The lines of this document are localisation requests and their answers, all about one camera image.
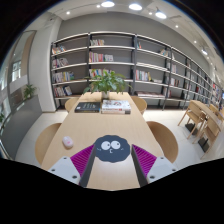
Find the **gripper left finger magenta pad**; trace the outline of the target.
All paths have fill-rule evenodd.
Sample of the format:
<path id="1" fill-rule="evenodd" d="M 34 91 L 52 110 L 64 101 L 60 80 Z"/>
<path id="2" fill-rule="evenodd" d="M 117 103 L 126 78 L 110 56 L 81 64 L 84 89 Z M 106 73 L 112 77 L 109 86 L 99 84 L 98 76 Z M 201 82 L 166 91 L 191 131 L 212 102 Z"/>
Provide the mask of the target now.
<path id="1" fill-rule="evenodd" d="M 88 146 L 71 157 L 63 156 L 49 169 L 49 172 L 81 187 L 86 187 L 95 154 L 95 146 Z"/>

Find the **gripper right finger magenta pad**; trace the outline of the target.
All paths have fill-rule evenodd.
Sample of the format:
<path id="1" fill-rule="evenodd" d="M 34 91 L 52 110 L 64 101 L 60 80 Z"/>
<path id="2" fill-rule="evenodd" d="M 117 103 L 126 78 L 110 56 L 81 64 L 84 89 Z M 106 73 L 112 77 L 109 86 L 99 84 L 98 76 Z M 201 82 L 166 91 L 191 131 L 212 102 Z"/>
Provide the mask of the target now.
<path id="1" fill-rule="evenodd" d="M 177 171 L 166 157 L 156 157 L 139 146 L 132 145 L 131 155 L 141 187 Z"/>

